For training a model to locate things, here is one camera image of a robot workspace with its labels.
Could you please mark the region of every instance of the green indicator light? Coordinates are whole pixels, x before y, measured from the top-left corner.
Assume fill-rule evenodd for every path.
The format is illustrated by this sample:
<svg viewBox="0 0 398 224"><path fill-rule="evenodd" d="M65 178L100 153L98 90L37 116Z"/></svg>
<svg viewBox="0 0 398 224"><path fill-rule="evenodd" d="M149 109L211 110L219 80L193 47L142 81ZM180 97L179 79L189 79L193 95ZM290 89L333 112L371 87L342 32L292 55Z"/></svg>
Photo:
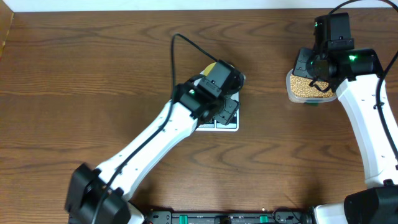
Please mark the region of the green indicator light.
<svg viewBox="0 0 398 224"><path fill-rule="evenodd" d="M348 57L349 57L349 59L352 60L352 61L354 61L354 60L356 59L356 56L354 56L354 55L350 55L350 56L348 56Z"/></svg>

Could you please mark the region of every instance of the clear plastic container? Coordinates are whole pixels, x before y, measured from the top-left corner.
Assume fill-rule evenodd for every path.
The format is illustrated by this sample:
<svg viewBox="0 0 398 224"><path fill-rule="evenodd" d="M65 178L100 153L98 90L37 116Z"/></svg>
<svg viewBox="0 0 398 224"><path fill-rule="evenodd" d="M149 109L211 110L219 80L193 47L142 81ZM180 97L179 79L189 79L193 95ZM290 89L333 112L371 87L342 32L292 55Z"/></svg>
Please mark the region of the clear plastic container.
<svg viewBox="0 0 398 224"><path fill-rule="evenodd" d="M290 75L293 73L293 69L287 74L286 76L286 89L287 89L287 94L289 96L289 99L291 102L294 103L326 103L326 102L331 102L337 98L337 95L334 95L332 97L328 98L305 98L305 97L299 97L295 95L292 91L292 87L290 85Z"/></svg>

